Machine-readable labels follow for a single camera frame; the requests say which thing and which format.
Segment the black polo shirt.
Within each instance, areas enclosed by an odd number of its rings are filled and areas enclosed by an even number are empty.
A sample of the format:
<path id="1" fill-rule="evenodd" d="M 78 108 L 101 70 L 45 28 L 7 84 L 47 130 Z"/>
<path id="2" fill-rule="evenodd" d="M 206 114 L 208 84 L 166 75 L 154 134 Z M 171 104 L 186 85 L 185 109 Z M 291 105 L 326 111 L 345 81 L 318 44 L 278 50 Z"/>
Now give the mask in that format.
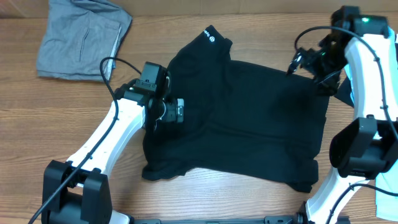
<path id="1" fill-rule="evenodd" d="M 318 181 L 328 97 L 309 78 L 232 60 L 232 44 L 209 26 L 170 61 L 170 95 L 184 100 L 184 117 L 147 117 L 143 178 L 206 168 L 309 193 Z"/>

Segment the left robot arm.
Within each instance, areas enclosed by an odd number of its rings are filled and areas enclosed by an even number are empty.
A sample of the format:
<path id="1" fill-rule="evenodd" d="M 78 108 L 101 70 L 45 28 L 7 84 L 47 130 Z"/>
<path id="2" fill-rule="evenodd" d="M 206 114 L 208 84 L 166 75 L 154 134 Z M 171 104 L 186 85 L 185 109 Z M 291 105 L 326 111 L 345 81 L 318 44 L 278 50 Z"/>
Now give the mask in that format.
<path id="1" fill-rule="evenodd" d="M 42 223 L 134 223 L 113 208 L 109 177 L 129 140 L 141 128 L 181 123 L 184 100 L 170 97 L 172 75 L 146 62 L 139 78 L 110 90 L 113 102 L 91 137 L 66 162 L 44 171 L 42 205 L 31 218 Z"/>

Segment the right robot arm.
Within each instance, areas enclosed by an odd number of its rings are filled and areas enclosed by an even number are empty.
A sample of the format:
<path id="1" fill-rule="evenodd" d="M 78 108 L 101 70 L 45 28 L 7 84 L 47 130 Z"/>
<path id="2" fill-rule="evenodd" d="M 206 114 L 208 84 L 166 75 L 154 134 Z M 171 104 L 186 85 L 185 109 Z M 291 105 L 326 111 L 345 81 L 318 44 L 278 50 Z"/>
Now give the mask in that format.
<path id="1" fill-rule="evenodd" d="M 385 17 L 364 15 L 357 6 L 335 11 L 328 30 L 318 50 L 295 48 L 287 73 L 304 68 L 320 93 L 334 95 L 348 67 L 354 118 L 331 141 L 326 179 L 286 223 L 348 223 L 340 214 L 345 205 L 397 160 L 395 33 Z"/>

